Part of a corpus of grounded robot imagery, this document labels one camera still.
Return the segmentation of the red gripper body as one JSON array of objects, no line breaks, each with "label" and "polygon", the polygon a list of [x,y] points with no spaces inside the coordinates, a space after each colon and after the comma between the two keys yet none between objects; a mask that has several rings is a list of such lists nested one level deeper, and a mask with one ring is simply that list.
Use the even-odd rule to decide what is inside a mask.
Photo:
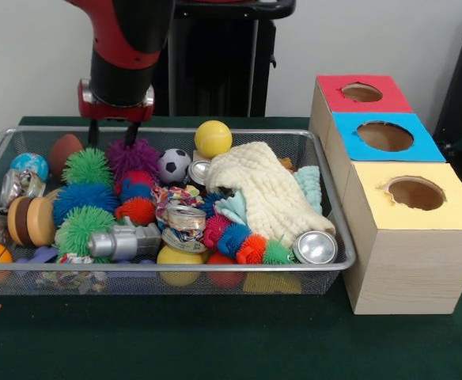
[{"label": "red gripper body", "polygon": [[154,88],[150,86],[144,100],[131,107],[109,105],[94,96],[89,86],[89,79],[83,78],[78,83],[78,111],[80,116],[94,120],[126,120],[128,122],[146,122],[153,115],[155,102]]}]

